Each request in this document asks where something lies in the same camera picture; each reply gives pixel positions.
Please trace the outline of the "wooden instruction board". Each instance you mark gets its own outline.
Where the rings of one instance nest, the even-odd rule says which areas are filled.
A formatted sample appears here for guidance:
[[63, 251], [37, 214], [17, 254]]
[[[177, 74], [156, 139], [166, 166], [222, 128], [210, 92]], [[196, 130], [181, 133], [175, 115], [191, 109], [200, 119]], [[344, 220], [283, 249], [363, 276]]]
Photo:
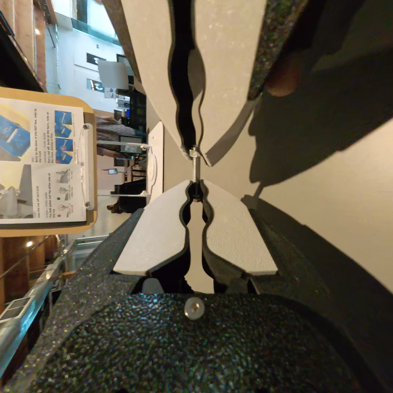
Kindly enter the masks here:
[[[96, 128], [96, 118], [91, 107], [84, 101], [70, 96], [61, 96], [50, 93], [41, 93], [35, 91], [17, 90], [12, 88], [1, 87], [0, 97], [7, 99], [26, 100], [32, 102], [41, 102], [46, 104], [63, 105], [82, 108], [84, 112], [85, 123], [91, 123]], [[38, 235], [56, 235], [56, 234], [72, 234], [86, 231], [90, 229], [97, 220], [97, 209], [93, 211], [87, 210], [86, 221], [69, 222], [69, 223], [47, 223], [47, 224], [30, 224], [30, 225], [0, 225], [0, 235], [4, 238], [22, 237], [22, 236], [38, 236]]]

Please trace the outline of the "round clear disc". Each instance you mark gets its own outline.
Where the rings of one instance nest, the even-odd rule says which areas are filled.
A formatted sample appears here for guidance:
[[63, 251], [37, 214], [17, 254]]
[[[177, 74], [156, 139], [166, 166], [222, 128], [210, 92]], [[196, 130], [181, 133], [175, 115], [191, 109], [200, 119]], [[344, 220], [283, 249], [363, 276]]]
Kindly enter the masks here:
[[147, 185], [149, 189], [155, 184], [157, 179], [157, 173], [157, 159], [156, 156], [150, 152], [147, 159]]

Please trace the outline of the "person's right hand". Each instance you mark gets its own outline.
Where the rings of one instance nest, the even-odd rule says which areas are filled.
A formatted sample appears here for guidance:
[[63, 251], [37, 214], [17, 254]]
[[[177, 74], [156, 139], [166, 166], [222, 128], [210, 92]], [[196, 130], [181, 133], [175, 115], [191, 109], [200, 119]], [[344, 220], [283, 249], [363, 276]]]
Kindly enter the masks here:
[[298, 87], [302, 75], [303, 55], [291, 53], [279, 59], [264, 84], [264, 91], [273, 97], [284, 97]]

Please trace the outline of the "white base board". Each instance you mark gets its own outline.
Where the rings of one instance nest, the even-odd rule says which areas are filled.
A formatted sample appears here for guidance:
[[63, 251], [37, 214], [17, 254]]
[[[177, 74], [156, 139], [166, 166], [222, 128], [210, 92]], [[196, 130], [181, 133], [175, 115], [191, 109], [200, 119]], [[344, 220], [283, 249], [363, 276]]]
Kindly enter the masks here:
[[148, 135], [148, 155], [151, 152], [156, 156], [158, 173], [155, 184], [149, 189], [146, 182], [147, 204], [163, 193], [164, 189], [164, 125], [161, 121], [150, 131]]

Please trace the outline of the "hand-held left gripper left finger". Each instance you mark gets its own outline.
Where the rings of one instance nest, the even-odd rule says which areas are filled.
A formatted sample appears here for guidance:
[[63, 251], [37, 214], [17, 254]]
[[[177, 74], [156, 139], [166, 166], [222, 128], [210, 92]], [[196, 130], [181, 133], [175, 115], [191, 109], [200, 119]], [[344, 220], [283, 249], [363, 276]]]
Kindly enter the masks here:
[[146, 206], [113, 272], [152, 277], [186, 275], [190, 267], [190, 188], [191, 181], [183, 181]]

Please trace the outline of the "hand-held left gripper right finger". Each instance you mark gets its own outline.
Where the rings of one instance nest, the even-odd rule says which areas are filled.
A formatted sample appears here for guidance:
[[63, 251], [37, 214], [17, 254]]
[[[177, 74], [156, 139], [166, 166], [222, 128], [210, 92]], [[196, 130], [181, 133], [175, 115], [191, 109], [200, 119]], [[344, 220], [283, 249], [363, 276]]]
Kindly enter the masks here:
[[247, 207], [211, 181], [202, 180], [201, 187], [207, 251], [252, 276], [275, 275], [278, 267]]

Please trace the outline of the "clear acrylic stand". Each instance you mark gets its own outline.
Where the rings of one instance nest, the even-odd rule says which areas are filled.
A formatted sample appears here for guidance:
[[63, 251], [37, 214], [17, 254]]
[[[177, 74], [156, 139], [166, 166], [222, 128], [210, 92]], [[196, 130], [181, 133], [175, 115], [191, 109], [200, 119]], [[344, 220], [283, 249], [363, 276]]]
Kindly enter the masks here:
[[126, 141], [96, 141], [96, 129], [91, 123], [85, 123], [81, 129], [79, 145], [76, 152], [77, 164], [81, 167], [81, 182], [83, 200], [86, 210], [96, 210], [97, 186], [96, 186], [96, 153], [97, 144], [119, 145], [122, 147], [140, 147], [149, 151], [151, 146], [143, 143], [133, 143]]

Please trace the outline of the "metal bolt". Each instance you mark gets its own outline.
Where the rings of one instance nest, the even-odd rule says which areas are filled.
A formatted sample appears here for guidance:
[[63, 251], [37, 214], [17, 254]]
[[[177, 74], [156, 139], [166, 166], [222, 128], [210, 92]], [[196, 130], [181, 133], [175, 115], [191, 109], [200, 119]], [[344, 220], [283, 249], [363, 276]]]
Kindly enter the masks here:
[[200, 182], [200, 164], [201, 164], [201, 153], [199, 147], [194, 145], [189, 150], [189, 158], [192, 160], [192, 182], [194, 184], [199, 184]]

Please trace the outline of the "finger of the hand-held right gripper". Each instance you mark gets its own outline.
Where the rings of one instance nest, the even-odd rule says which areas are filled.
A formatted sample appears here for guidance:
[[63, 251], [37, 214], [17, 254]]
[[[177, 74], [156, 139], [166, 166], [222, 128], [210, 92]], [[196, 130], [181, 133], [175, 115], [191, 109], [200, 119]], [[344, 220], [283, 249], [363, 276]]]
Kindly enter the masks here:
[[231, 149], [256, 106], [248, 98], [265, 0], [194, 2], [194, 40], [204, 66], [201, 155], [210, 167]]
[[121, 1], [142, 86], [165, 129], [190, 159], [196, 144], [188, 61], [191, 1]]

